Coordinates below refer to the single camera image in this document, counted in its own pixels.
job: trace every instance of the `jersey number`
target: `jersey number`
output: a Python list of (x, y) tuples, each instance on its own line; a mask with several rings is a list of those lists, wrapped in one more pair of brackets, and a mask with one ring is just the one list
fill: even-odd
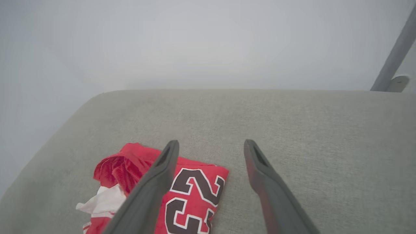
[[(218, 187), (214, 193), (210, 182), (201, 169), (182, 168), (173, 180), (172, 192), (190, 195), (193, 184), (189, 183), (193, 179), (198, 188), (201, 199), (214, 207), (218, 206), (221, 193), (223, 192), (225, 180), (217, 176), (215, 185)], [(205, 217), (197, 217), (191, 214), (186, 216), (185, 225), (178, 224), (176, 218), (178, 214), (184, 214), (188, 200), (175, 197), (166, 203), (165, 224), (169, 234), (211, 234), (211, 223), (209, 219), (214, 215), (214, 211), (208, 208)], [(202, 232), (202, 223), (208, 227), (208, 232)]]

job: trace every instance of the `gray metal rod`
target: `gray metal rod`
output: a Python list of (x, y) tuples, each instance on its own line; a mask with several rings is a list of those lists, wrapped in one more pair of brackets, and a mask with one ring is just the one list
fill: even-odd
[(396, 40), (396, 43), (393, 46), (389, 56), (384, 63), (383, 68), (381, 69), (379, 75), (377, 76), (376, 81), (374, 82), (371, 91), (386, 91), (390, 85), (390, 81), (396, 73), (397, 69), (400, 67), (404, 58), (406, 57), (407, 52), (413, 45), (413, 42), (416, 38), (416, 4), (413, 7), (412, 12), (410, 13), (409, 18), (407, 19), (406, 24), (399, 37)]

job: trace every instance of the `fabric texture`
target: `fabric texture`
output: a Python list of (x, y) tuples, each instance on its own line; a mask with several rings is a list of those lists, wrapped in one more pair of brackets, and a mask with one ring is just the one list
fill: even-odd
[(127, 90), (98, 95), (39, 150), (0, 202), (1, 232), (79, 233), (91, 175), (126, 142), (230, 170), (215, 234), (266, 233), (248, 182), (257, 142), (323, 234), (415, 233), (416, 95), (370, 91)]
[[(103, 159), (94, 170), (101, 187), (77, 209), (91, 214), (86, 234), (100, 234), (161, 151), (139, 143), (126, 144)], [(162, 199), (155, 234), (211, 233), (228, 170), (214, 164), (178, 157), (172, 187)]]

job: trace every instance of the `gray cushion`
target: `gray cushion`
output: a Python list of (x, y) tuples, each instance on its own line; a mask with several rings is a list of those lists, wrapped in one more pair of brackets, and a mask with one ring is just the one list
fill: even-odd
[(416, 232), (416, 96), (289, 90), (127, 90), (85, 103), (0, 203), (1, 233), (82, 233), (96, 164), (128, 142), (230, 170), (215, 233), (265, 233), (243, 143), (254, 139), (322, 233)]

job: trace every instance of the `white wall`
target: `white wall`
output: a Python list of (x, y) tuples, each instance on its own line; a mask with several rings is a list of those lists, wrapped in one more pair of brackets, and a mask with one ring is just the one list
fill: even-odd
[(369, 90), (414, 0), (3, 0), (0, 196), (90, 97)]

